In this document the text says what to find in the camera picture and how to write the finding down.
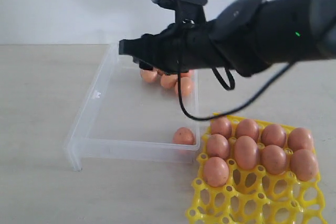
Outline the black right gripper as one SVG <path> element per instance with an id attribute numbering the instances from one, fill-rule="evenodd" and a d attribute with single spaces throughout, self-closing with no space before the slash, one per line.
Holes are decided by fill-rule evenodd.
<path id="1" fill-rule="evenodd" d="M 148 71 L 158 68 L 166 73 L 177 73 L 179 63 L 181 72 L 223 68 L 226 60 L 209 39 L 213 26 L 213 20 L 199 25 L 184 24 L 179 30 L 171 24 L 156 35 L 120 40 L 118 53 L 132 56 L 140 69 Z"/>

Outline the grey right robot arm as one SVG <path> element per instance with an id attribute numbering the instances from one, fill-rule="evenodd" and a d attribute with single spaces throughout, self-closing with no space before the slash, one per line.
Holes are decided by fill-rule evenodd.
<path id="1" fill-rule="evenodd" d="M 250 77 L 275 63 L 335 58 L 335 0 L 235 0 L 207 21 L 207 0 L 152 0 L 175 11 L 156 35 L 119 42 L 119 54 L 165 73 L 227 68 Z"/>

